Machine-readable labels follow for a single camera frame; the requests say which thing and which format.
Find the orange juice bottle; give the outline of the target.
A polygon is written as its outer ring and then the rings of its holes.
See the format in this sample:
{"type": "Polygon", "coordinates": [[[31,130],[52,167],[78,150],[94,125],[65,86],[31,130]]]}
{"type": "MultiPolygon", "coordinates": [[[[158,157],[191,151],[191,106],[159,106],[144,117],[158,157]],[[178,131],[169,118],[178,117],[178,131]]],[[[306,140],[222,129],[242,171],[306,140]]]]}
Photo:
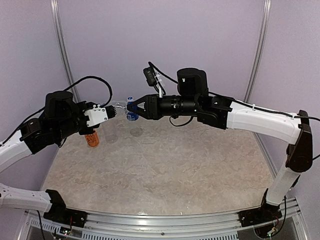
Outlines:
{"type": "Polygon", "coordinates": [[[97,132],[94,130],[91,134],[86,134],[85,136],[86,142],[89,147],[97,147],[100,143],[97,132]]]}

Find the blue label clear bottle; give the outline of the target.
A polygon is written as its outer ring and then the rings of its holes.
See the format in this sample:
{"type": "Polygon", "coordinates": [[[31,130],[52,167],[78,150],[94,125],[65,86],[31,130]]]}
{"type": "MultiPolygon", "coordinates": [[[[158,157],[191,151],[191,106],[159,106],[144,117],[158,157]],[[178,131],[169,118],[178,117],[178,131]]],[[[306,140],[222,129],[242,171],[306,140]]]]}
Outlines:
{"type": "Polygon", "coordinates": [[[126,117],[129,111],[127,110],[127,101],[126,100],[111,100],[110,105],[115,107],[116,118],[126,117]]]}

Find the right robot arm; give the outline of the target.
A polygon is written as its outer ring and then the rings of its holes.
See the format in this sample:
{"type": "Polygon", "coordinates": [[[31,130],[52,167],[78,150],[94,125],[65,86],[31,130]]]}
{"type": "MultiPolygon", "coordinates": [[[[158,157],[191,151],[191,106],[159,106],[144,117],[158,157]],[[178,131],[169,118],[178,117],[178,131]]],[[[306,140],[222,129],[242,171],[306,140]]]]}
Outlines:
{"type": "Polygon", "coordinates": [[[193,67],[177,71],[177,90],[178,95],[165,95],[163,90],[145,95],[128,103],[127,110],[146,120],[190,116],[214,128],[268,135],[288,144],[287,159],[255,212],[260,222],[268,221],[301,173],[313,164],[313,136],[307,112],[281,112],[213,95],[206,72],[193,67]]]}

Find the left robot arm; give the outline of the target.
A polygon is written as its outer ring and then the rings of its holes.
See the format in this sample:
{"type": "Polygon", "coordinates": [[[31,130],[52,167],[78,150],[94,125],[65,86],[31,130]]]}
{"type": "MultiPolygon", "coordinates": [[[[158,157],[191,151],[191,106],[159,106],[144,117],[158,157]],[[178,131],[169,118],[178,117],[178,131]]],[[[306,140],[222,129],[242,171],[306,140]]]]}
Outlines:
{"type": "MultiPolygon", "coordinates": [[[[99,104],[73,101],[69,91],[56,91],[46,95],[43,113],[28,120],[3,142],[0,147],[0,170],[35,155],[47,146],[61,145],[69,136],[88,135],[109,119],[107,110],[99,104]]],[[[0,185],[2,208],[29,209],[50,213],[63,223],[70,211],[56,190],[32,191],[0,185]]]]}

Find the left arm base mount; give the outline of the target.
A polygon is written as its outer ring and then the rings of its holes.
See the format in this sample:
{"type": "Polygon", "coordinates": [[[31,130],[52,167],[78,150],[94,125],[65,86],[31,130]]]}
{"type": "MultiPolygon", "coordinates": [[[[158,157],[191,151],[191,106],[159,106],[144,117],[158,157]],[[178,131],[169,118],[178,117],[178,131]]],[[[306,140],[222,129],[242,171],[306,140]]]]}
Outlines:
{"type": "Polygon", "coordinates": [[[51,203],[50,209],[43,214],[45,219],[71,227],[84,228],[87,212],[67,208],[62,196],[56,190],[47,189],[45,192],[49,195],[51,203]]]}

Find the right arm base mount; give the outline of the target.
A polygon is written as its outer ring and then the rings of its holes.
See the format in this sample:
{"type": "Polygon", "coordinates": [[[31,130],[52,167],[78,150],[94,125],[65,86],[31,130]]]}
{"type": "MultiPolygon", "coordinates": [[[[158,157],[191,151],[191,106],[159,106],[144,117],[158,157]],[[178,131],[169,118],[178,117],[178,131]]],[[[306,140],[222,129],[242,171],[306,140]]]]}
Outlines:
{"type": "Polygon", "coordinates": [[[259,207],[242,210],[238,217],[242,227],[248,227],[280,219],[283,215],[280,205],[271,205],[267,203],[266,196],[268,188],[265,190],[259,207]]]}

